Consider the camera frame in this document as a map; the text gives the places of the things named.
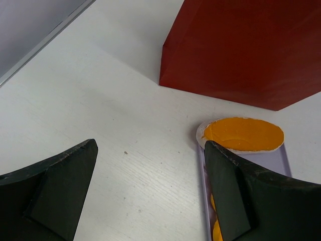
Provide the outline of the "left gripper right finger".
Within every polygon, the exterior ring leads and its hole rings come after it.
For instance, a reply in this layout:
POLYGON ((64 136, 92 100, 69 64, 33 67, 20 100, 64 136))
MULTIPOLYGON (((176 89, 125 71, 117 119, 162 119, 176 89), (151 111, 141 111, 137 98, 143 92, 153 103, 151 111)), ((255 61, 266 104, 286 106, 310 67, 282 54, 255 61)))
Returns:
POLYGON ((278 174, 216 142, 205 163, 223 240, 320 240, 320 185, 278 174))

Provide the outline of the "wavy orange bread piece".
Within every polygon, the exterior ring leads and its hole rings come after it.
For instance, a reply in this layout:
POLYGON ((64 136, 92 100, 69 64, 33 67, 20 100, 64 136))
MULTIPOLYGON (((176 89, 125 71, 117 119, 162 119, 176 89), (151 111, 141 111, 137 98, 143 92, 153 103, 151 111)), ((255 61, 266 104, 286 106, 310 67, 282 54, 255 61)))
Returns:
MULTIPOLYGON (((213 195, 211 195, 210 201, 214 211, 216 211, 213 195)), ((212 238, 213 241, 223 241, 218 219, 216 219, 213 225, 212 238)))

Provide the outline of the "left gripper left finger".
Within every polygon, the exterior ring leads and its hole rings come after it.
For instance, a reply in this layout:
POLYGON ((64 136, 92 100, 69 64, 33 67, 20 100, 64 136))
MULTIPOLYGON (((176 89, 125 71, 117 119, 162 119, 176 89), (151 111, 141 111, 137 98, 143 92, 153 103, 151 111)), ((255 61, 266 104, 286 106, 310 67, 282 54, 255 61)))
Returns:
POLYGON ((1 240, 73 240, 97 155, 88 139, 1 175, 1 240))

